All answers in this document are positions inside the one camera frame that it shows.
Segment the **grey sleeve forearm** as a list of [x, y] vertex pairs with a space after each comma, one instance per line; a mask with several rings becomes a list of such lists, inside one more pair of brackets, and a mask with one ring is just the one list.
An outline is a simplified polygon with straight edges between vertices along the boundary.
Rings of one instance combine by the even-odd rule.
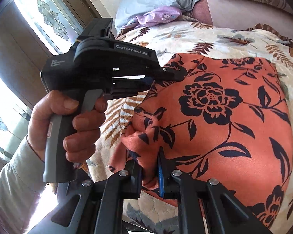
[[0, 233], [24, 233], [45, 189], [44, 162], [25, 137], [0, 172]]

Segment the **person left hand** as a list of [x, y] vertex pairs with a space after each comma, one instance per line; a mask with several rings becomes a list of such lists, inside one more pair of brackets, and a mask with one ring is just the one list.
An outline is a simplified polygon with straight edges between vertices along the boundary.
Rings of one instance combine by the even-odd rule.
[[57, 90], [35, 105], [27, 141], [42, 161], [51, 158], [51, 150], [55, 150], [54, 156], [65, 156], [72, 163], [82, 163], [95, 153], [107, 101], [100, 97], [91, 111], [73, 116], [78, 107], [78, 101]]

